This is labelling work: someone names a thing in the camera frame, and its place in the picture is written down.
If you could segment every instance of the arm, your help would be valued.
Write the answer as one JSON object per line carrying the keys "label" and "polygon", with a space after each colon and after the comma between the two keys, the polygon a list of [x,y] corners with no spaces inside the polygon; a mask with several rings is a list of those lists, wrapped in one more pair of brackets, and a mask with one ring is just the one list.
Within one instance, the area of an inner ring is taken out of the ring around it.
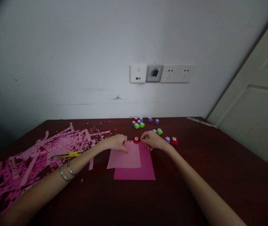
{"label": "arm", "polygon": [[181,157],[173,146],[153,131],[144,132],[141,136],[141,142],[145,144],[148,150],[151,151],[154,148],[159,148],[172,159],[210,225],[246,225],[229,205]]}
{"label": "arm", "polygon": [[[126,141],[127,136],[122,134],[100,141],[97,145],[70,161],[71,171],[77,174],[93,157],[106,149],[128,152],[126,147],[123,146]],[[69,173],[67,164],[63,165],[63,172],[68,179],[74,178]],[[26,225],[68,183],[62,178],[60,169],[55,170],[23,193],[0,217],[0,225]]]}

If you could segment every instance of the door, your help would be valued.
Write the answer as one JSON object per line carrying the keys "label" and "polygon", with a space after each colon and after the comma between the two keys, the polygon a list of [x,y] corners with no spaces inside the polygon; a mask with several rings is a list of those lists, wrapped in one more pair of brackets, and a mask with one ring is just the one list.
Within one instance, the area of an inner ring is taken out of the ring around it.
{"label": "door", "polygon": [[268,29],[208,121],[268,162]]}

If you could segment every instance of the hand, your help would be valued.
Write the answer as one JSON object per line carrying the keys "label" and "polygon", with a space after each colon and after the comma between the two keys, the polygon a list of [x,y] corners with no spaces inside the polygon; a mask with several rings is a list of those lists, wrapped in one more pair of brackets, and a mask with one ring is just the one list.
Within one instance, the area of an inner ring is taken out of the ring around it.
{"label": "hand", "polygon": [[124,146],[127,143],[127,136],[124,136],[122,134],[106,138],[99,143],[103,144],[105,149],[122,150],[130,154],[130,151]]}
{"label": "hand", "polygon": [[162,139],[157,133],[154,133],[153,131],[144,132],[141,135],[140,140],[150,151],[154,148],[165,150],[165,147],[168,145],[164,139]]}

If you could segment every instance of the bracelet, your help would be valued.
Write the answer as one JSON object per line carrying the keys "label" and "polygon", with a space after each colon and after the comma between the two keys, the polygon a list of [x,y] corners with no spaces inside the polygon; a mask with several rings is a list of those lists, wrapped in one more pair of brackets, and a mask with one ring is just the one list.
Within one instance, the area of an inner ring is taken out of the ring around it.
{"label": "bracelet", "polygon": [[62,178],[64,179],[64,181],[69,182],[70,180],[65,176],[65,174],[63,173],[63,165],[60,166],[60,174],[62,176]]}
{"label": "bracelet", "polygon": [[67,168],[69,170],[69,173],[72,175],[72,176],[76,176],[77,174],[73,173],[70,169],[70,160],[68,160],[68,163],[67,163]]}

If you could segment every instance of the wall switch plate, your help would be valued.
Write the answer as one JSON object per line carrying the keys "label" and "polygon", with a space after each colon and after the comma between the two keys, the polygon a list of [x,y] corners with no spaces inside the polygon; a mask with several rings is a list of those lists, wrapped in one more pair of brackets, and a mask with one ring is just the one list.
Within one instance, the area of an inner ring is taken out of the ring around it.
{"label": "wall switch plate", "polygon": [[[146,82],[160,82],[163,65],[148,65]],[[154,71],[157,70],[157,76],[153,76]]]}
{"label": "wall switch plate", "polygon": [[130,66],[130,82],[145,83],[147,74],[146,65],[131,65]]}
{"label": "wall switch plate", "polygon": [[160,82],[189,83],[195,67],[195,65],[164,65]]}

